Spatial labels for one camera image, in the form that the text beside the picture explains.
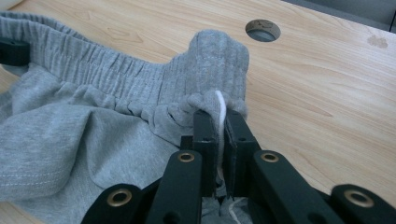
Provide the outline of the round grey table grommet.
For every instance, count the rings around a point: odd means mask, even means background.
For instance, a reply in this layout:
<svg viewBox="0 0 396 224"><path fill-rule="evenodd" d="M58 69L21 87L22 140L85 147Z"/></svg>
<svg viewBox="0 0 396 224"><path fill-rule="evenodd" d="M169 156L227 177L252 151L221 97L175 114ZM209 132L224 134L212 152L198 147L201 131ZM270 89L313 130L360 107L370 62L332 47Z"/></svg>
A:
<svg viewBox="0 0 396 224"><path fill-rule="evenodd" d="M247 35L259 42L273 42L280 38L280 28L272 21L257 19L246 24Z"/></svg>

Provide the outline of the grey shorts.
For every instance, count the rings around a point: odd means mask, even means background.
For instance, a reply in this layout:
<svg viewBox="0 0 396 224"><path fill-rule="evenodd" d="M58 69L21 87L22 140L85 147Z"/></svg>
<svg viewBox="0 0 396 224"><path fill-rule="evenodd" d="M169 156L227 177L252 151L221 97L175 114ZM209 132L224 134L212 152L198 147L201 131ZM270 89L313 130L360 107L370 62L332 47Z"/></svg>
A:
<svg viewBox="0 0 396 224"><path fill-rule="evenodd" d="M0 36L29 65L0 94L0 202L49 224L80 224L106 188L158 179L204 110L221 131L244 112L248 50L203 30L168 63L106 48L42 16L0 12Z"/></svg>

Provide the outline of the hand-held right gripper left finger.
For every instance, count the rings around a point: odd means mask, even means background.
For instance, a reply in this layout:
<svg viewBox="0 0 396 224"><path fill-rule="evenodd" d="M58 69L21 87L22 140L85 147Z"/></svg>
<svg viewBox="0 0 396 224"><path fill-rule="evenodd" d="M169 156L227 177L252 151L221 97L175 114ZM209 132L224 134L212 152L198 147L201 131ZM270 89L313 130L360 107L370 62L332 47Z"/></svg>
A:
<svg viewBox="0 0 396 224"><path fill-rule="evenodd" d="M192 135L181 137L180 149L193 150L203 158L201 190L203 197L212 197L216 191L218 138L210 115L202 110L193 114Z"/></svg>

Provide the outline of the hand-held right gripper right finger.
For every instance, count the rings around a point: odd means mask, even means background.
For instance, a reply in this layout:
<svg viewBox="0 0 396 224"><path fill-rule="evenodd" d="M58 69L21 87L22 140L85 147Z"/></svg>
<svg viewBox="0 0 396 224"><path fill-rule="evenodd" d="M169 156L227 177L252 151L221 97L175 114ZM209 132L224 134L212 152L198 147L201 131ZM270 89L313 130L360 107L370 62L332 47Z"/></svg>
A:
<svg viewBox="0 0 396 224"><path fill-rule="evenodd" d="M229 197L248 196L248 163L258 150L257 139L243 116L237 111L228 110L225 118L223 171Z"/></svg>

